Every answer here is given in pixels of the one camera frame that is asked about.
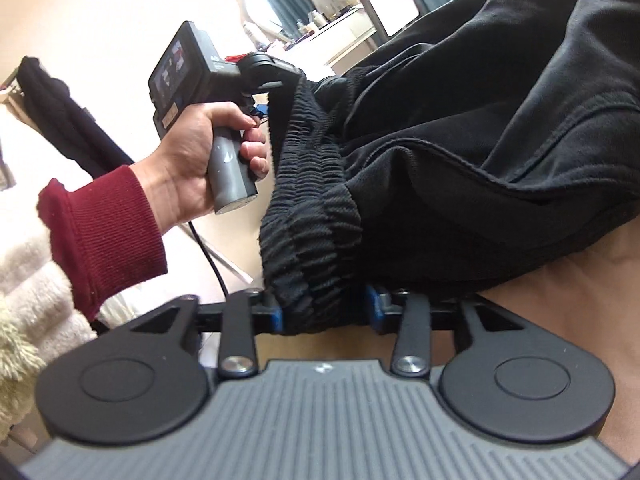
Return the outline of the red sleeve forearm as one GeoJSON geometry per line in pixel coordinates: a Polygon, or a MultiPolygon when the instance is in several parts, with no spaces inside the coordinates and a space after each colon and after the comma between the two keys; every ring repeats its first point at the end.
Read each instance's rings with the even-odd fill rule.
{"type": "Polygon", "coordinates": [[[53,179],[40,191],[37,210],[74,306],[89,321],[107,299],[167,272],[160,230],[128,166],[73,192],[53,179]]]}

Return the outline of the person left hand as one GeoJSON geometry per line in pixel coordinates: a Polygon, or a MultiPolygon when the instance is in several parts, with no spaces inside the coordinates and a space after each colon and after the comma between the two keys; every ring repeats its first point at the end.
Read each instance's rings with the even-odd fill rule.
{"type": "Polygon", "coordinates": [[[207,167],[217,127],[241,131],[240,154],[250,171],[259,180],[268,174],[266,135],[253,117],[231,102],[188,106],[158,148],[130,166],[161,233],[213,210],[207,167]]]}

